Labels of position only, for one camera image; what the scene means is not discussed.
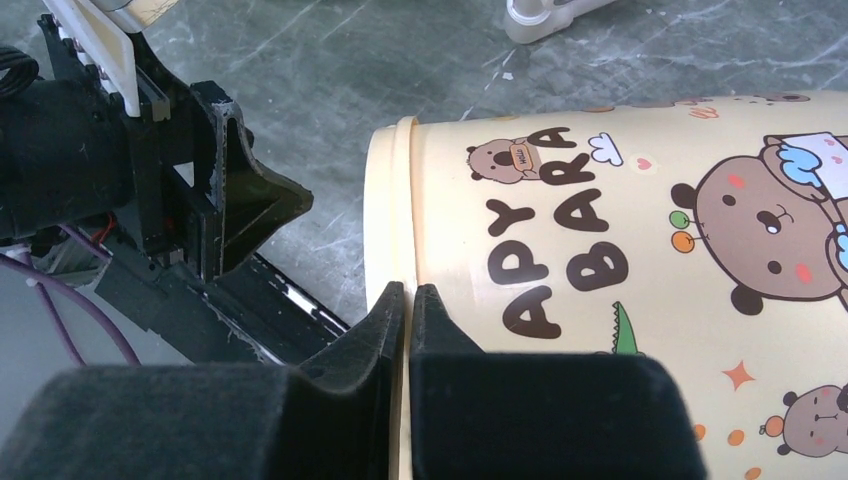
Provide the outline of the cream yellow bucket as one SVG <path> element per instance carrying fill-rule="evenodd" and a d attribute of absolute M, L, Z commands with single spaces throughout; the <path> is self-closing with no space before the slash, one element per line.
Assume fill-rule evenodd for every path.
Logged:
<path fill-rule="evenodd" d="M 648 356 L 714 479 L 847 475 L 847 96 L 377 130 L 366 291 L 438 289 L 494 352 Z"/>

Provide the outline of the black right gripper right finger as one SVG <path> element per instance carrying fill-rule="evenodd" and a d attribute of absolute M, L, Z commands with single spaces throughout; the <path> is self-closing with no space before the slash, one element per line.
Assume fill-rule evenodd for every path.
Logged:
<path fill-rule="evenodd" d="M 432 284 L 412 313 L 417 479 L 704 479 L 671 375 L 635 355 L 487 353 Z"/>

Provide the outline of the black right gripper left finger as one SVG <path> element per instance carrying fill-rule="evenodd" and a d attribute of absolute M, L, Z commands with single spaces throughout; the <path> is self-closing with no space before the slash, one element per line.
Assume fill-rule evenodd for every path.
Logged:
<path fill-rule="evenodd" d="M 35 396 L 5 479 L 385 479 L 399 282 L 298 365 L 87 367 Z"/>

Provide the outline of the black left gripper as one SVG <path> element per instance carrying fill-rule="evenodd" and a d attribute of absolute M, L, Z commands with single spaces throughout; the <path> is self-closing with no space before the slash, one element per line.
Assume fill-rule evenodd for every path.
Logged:
<path fill-rule="evenodd" d="M 242 110 L 216 83 L 185 85 L 129 37 L 139 112 L 79 59 L 55 14 L 39 19 L 54 76 L 6 48 L 1 81 L 1 237 L 111 220 L 143 255 L 181 251 L 201 279 L 238 268 L 313 194 L 255 157 Z"/>

